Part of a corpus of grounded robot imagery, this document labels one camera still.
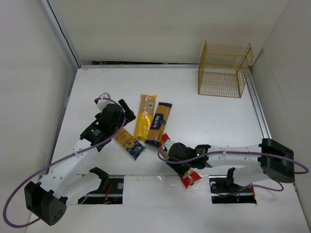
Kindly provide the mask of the red white spaghetti bag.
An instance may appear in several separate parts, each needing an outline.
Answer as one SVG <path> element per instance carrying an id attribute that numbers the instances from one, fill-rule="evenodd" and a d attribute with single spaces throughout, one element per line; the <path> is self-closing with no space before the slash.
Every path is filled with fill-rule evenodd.
<path id="1" fill-rule="evenodd" d="M 169 136 L 165 133 L 162 136 L 161 142 L 160 142 L 160 146 L 167 140 L 170 139 Z M 173 169 L 173 165 L 169 165 L 168 163 L 166 163 L 170 168 Z M 195 182 L 197 182 L 198 180 L 200 180 L 202 177 L 195 172 L 192 168 L 189 170 L 189 172 L 187 172 L 185 175 L 179 175 L 179 178 L 181 179 L 183 185 L 185 186 L 186 189 L 188 189 L 191 185 L 193 185 Z"/>

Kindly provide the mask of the dark blue spaghetti bag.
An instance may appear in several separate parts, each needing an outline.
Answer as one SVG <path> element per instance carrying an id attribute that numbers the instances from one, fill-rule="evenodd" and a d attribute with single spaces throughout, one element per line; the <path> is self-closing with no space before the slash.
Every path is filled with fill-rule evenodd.
<path id="1" fill-rule="evenodd" d="M 172 104 L 169 102 L 159 102 L 156 113 L 154 115 L 152 124 L 150 126 L 147 139 L 145 143 L 147 145 L 158 148 L 164 130 L 171 112 Z"/>

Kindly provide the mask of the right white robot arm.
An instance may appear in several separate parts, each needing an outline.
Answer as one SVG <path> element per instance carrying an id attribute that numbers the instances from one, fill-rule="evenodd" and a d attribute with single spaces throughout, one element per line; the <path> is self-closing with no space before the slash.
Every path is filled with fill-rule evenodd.
<path id="1" fill-rule="evenodd" d="M 185 164 L 187 168 L 196 169 L 231 166 L 227 179 L 239 186 L 267 179 L 279 183 L 294 182 L 294 152 L 269 138 L 246 147 L 198 145 L 192 149 L 171 140 L 162 147 L 175 165 Z"/>

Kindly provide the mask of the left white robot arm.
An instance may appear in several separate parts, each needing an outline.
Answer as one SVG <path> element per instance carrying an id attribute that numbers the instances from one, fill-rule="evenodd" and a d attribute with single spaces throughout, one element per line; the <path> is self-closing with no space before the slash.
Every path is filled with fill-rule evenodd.
<path id="1" fill-rule="evenodd" d="M 123 99 L 115 102 L 100 97 L 95 103 L 100 111 L 80 134 L 71 154 L 50 164 L 50 171 L 38 182 L 29 181 L 24 187 L 26 208 L 49 226 L 63 217 L 71 200 L 79 199 L 107 182 L 109 175 L 98 167 L 76 181 L 74 177 L 88 160 L 98 155 L 127 123 L 136 118 Z"/>

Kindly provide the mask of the orange blue pasta bag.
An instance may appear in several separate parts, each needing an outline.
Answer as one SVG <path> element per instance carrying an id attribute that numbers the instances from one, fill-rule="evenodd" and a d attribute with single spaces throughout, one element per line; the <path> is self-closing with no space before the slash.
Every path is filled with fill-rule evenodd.
<path id="1" fill-rule="evenodd" d="M 137 160 L 138 157 L 145 151 L 145 147 L 125 128 L 122 128 L 120 132 L 114 137 L 114 139 L 134 160 Z"/>

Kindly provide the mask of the yellow spaghetti bag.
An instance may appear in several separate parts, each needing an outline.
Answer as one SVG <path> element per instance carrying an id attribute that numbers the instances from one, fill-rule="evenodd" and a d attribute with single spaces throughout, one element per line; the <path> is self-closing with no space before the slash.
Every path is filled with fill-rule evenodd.
<path id="1" fill-rule="evenodd" d="M 141 94 L 141 101 L 134 133 L 134 139 L 146 140 L 151 123 L 153 121 L 154 109 L 157 95 Z"/>

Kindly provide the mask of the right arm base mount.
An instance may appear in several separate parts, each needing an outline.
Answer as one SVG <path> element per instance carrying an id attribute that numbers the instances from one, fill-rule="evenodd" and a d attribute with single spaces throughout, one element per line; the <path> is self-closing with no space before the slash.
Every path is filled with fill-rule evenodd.
<path id="1" fill-rule="evenodd" d="M 236 184 L 227 184 L 226 176 L 209 176 L 211 201 L 213 204 L 256 204 L 254 189 Z"/>

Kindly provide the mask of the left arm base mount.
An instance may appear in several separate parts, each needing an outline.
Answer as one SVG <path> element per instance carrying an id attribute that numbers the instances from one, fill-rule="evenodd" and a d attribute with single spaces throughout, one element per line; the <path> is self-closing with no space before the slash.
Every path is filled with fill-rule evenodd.
<path id="1" fill-rule="evenodd" d="M 124 175 L 112 175 L 100 187 L 78 199 L 78 204 L 113 205 L 123 203 Z"/>

